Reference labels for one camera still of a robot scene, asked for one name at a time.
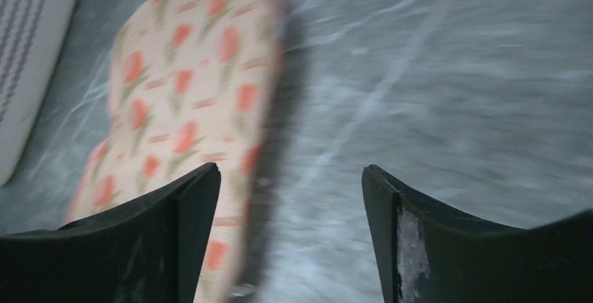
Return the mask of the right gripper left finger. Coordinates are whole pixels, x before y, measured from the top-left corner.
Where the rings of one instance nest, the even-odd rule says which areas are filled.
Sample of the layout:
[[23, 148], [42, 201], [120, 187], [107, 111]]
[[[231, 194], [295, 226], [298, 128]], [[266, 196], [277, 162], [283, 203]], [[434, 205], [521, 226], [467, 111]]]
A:
[[192, 302], [220, 184], [207, 163], [59, 229], [3, 235], [1, 301]]

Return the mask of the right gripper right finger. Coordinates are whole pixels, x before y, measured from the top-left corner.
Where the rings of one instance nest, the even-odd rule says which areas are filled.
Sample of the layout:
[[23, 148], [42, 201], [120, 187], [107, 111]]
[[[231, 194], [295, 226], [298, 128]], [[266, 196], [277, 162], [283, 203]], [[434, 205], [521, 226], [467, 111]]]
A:
[[473, 216], [376, 165], [362, 193], [385, 302], [591, 302], [592, 211], [531, 229]]

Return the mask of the pink floral mesh laundry bag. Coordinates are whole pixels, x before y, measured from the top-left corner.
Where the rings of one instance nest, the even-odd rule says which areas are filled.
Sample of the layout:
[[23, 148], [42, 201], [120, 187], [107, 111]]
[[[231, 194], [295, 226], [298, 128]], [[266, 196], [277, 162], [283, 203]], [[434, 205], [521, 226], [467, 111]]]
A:
[[112, 127], [68, 220], [113, 208], [214, 162], [222, 175], [196, 302], [229, 302], [283, 54], [283, 0], [147, 0], [110, 64]]

